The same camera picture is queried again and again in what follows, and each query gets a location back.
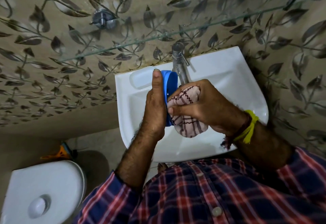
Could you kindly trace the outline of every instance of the faucet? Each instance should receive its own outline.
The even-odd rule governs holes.
[[[176,42],[172,45],[173,70],[178,74],[181,85],[189,83],[185,64],[189,66],[188,60],[185,58],[185,45],[182,42]]]

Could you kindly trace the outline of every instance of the towel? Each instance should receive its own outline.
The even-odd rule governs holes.
[[[184,89],[178,96],[174,96],[169,100],[167,108],[174,105],[187,105],[195,103],[199,100],[201,91],[197,86],[190,86]],[[190,116],[172,116],[170,115],[171,123],[176,131],[184,137],[195,137],[208,129],[208,125],[199,122]]]

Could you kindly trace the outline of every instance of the plaid shirt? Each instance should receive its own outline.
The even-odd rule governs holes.
[[[114,172],[74,223],[326,223],[326,161],[296,148],[268,176],[241,160],[187,161],[137,194]]]

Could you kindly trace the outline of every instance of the white sink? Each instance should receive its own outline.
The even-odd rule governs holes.
[[[236,47],[189,58],[190,81],[208,79],[228,100],[240,108],[252,110],[263,123],[268,121],[264,96],[250,69]],[[156,66],[159,70],[172,70],[172,62]],[[129,82],[133,72],[115,76],[119,126],[126,147],[142,121],[145,100],[151,86],[135,89]],[[227,152],[220,144],[224,135],[209,128],[194,137],[179,135],[173,126],[165,128],[165,136],[157,143],[153,155],[156,162],[177,162],[214,156]]]

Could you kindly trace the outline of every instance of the blue lid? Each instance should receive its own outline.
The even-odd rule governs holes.
[[[168,104],[168,98],[172,95],[178,88],[178,75],[173,71],[161,71],[163,76],[163,93],[165,105]],[[171,123],[170,115],[167,113],[165,127],[173,125]]]

